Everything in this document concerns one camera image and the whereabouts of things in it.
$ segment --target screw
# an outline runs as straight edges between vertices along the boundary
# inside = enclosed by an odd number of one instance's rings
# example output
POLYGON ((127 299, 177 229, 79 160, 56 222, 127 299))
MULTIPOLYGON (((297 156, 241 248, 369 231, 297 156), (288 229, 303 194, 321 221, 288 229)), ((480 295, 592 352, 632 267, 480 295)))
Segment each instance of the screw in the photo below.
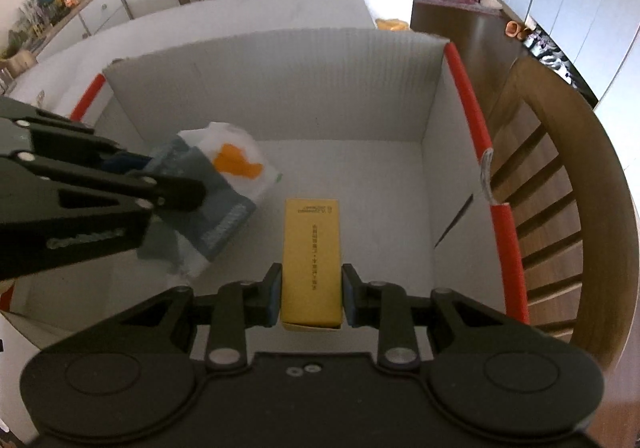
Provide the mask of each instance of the screw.
POLYGON ((136 199, 136 204, 144 209, 154 209, 154 205, 145 199, 136 199))
POLYGON ((18 153, 18 159, 25 162, 31 162, 36 160, 36 156, 30 152, 20 152, 18 153))
POLYGON ((385 352, 385 358, 394 365, 408 365, 413 363, 418 355, 406 347, 394 347, 385 352))
POLYGON ((317 374, 321 370, 322 367, 315 363, 309 363, 308 365, 305 365, 305 372, 308 372, 310 374, 317 374))
POLYGON ((240 361, 240 352, 229 348, 214 349, 209 352, 209 361, 216 365, 233 365, 240 361))
POLYGON ((305 373, 305 371, 300 367, 289 367, 287 368, 287 370, 285 370, 285 372, 287 373, 287 376, 291 376, 292 378, 299 378, 305 373))

